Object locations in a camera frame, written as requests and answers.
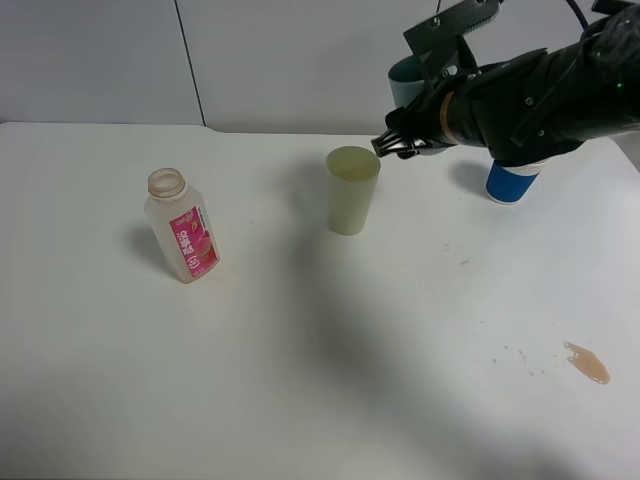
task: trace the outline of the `pink label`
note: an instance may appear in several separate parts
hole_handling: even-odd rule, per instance
[[[193,207],[169,224],[192,277],[202,275],[216,263],[218,256],[200,207]]]

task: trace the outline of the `liquid spill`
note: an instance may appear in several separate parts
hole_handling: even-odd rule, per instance
[[[564,348],[573,353],[573,356],[567,358],[569,363],[576,367],[585,377],[601,385],[609,383],[611,377],[609,377],[607,367],[598,360],[598,357],[591,350],[569,342],[564,342]]]

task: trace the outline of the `juice bottle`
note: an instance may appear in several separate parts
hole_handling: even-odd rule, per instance
[[[144,212],[171,270],[191,283],[220,259],[202,195],[174,168],[149,175]]]

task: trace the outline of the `white table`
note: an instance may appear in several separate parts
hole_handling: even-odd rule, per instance
[[[637,478],[640,176],[615,144],[514,207],[483,150],[387,158],[351,238],[323,212],[345,144],[368,139],[1,125],[0,475]],[[164,166],[220,248],[188,286],[143,215]]]

